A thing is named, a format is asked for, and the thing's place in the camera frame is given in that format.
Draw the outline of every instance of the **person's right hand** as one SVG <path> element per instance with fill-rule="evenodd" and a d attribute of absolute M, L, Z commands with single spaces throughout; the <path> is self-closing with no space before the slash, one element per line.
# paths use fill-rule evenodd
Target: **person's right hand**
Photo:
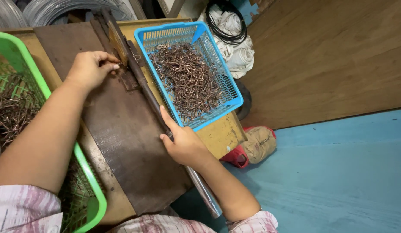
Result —
<path fill-rule="evenodd" d="M 164 122 L 173 133 L 174 142 L 165 134 L 161 134 L 160 139 L 176 162 L 199 171 L 209 160 L 216 159 L 190 127 L 177 125 L 163 106 L 160 107 L 160 112 Z"/>

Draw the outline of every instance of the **plywood board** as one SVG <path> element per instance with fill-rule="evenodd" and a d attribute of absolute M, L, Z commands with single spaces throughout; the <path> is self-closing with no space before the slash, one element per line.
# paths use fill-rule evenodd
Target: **plywood board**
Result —
<path fill-rule="evenodd" d="M 276 1 L 249 28 L 244 126 L 273 129 L 401 107 L 401 0 Z"/>
<path fill-rule="evenodd" d="M 89 23 L 34 29 L 61 79 L 79 52 L 104 50 Z M 191 182 L 168 156 L 162 129 L 140 91 L 107 78 L 87 99 L 82 118 L 137 214 L 162 210 Z"/>

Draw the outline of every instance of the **wooden wall panel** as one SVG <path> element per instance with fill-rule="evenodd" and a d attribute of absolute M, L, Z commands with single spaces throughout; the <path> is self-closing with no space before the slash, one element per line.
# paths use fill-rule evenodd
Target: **wooden wall panel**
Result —
<path fill-rule="evenodd" d="M 401 0 L 278 0 L 250 25 L 244 126 L 274 129 L 401 107 Z"/>

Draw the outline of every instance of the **white cloth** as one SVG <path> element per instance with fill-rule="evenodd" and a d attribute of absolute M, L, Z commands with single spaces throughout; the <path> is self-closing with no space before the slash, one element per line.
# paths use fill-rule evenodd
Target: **white cloth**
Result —
<path fill-rule="evenodd" d="M 242 29 L 241 20 L 233 13 L 225 11 L 222 14 L 222 19 L 218 25 L 218 28 L 229 35 L 239 35 Z"/>
<path fill-rule="evenodd" d="M 204 23 L 207 24 L 206 22 L 206 16 L 205 16 L 205 11 L 206 8 L 202 11 L 202 13 L 200 14 L 198 21 L 203 21 Z M 216 4 L 211 6 L 209 9 L 209 14 L 210 17 L 213 19 L 213 21 L 215 22 L 216 25 L 219 25 L 219 23 L 221 22 L 222 19 L 222 11 L 221 8 L 219 8 Z"/>
<path fill-rule="evenodd" d="M 240 48 L 252 49 L 252 40 L 249 35 L 246 36 L 246 39 L 241 44 L 234 45 L 234 50 L 237 50 Z"/>
<path fill-rule="evenodd" d="M 235 50 L 234 55 L 232 55 L 231 59 L 226 63 L 232 77 L 240 78 L 244 76 L 247 71 L 252 69 L 254 53 L 254 50 L 248 48 Z"/>
<path fill-rule="evenodd" d="M 216 45 L 218 45 L 218 49 L 221 52 L 225 62 L 229 61 L 232 55 L 234 55 L 234 47 L 230 44 L 226 44 L 215 35 L 213 36 L 213 39 L 215 40 Z"/>

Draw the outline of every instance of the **yellow table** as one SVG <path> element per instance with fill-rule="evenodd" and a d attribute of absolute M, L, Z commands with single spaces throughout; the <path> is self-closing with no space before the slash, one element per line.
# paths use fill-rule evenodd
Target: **yellow table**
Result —
<path fill-rule="evenodd" d="M 135 29 L 182 21 L 190 21 L 190 19 L 149 19 L 122 21 L 118 22 L 118 24 L 122 33 L 125 34 L 129 40 L 132 40 L 138 48 L 133 35 Z M 42 48 L 37 36 L 33 32 L 33 28 L 1 31 L 13 34 L 25 43 L 51 91 L 61 85 L 62 81 Z M 158 102 L 164 105 L 147 67 L 142 67 L 142 70 Z M 216 158 L 221 158 L 246 139 L 245 133 L 234 112 L 225 115 L 221 119 L 199 130 L 197 133 Z M 107 212 L 100 224 L 117 224 L 135 215 L 133 207 L 121 189 L 120 184 L 113 176 L 110 167 L 83 122 L 81 123 L 77 140 L 85 156 L 98 173 L 103 188 L 107 190 Z"/>

